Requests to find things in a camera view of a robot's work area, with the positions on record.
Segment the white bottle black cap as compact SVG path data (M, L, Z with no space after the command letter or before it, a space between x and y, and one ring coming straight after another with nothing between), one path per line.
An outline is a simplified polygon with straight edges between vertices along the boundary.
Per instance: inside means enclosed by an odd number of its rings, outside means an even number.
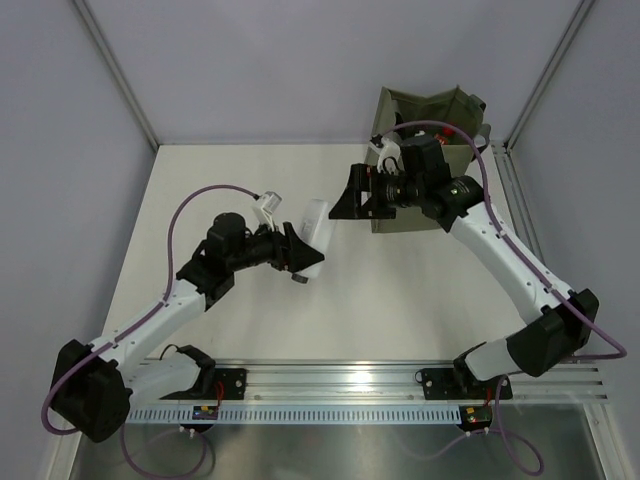
M297 230L301 240L324 256L327 256L336 225L336 222L329 218L332 207L333 204L325 200L310 200L302 216L300 228ZM300 284L307 284L319 276L322 267L323 261L293 273L291 279Z

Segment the green Fairy dish soap bottle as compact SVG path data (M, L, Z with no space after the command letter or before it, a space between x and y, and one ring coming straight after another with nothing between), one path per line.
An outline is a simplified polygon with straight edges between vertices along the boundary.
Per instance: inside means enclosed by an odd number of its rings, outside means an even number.
M434 138L441 145L452 145L455 140L455 131L448 127L442 127L440 131L434 134Z

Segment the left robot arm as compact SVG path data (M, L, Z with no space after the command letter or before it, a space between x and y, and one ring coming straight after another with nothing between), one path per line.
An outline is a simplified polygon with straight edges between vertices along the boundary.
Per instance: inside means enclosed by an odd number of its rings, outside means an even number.
M60 350L41 413L45 427L62 432L49 420L54 411L73 432L98 443L111 437L131 411L167 395L185 391L196 399L208 396L215 385L216 362L198 348L181 347L149 365L143 360L221 300L234 286L238 271L268 264L292 276L316 277L333 230L324 211L306 218L300 231L286 222L280 230L262 224L251 232L243 216L218 215L147 313L88 344L72 340Z

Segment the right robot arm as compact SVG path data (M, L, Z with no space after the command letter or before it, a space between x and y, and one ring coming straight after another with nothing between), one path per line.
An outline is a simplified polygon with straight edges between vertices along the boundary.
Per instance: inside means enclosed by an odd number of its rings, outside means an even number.
M351 166L330 219L393 220L400 208L419 209L476 256L525 324L460 354L453 362L457 392L474 397L510 373L539 377L586 345L597 297L551 274L495 213L485 188L469 175L452 174L436 139L414 136L395 143L376 135L369 147L377 164Z

